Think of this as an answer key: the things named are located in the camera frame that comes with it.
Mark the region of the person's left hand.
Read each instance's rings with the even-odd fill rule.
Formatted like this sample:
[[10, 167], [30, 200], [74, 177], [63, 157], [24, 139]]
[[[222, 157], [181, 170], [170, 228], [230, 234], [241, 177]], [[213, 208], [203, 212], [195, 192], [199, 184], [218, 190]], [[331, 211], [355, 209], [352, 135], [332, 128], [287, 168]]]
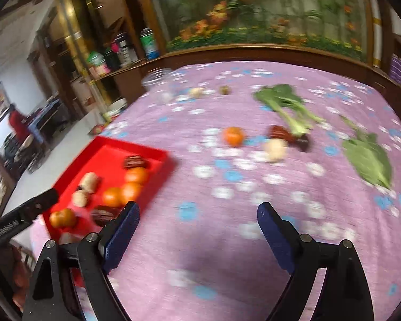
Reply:
[[24, 310], [30, 271], [21, 251], [8, 243], [0, 248], [0, 319], [13, 320]]

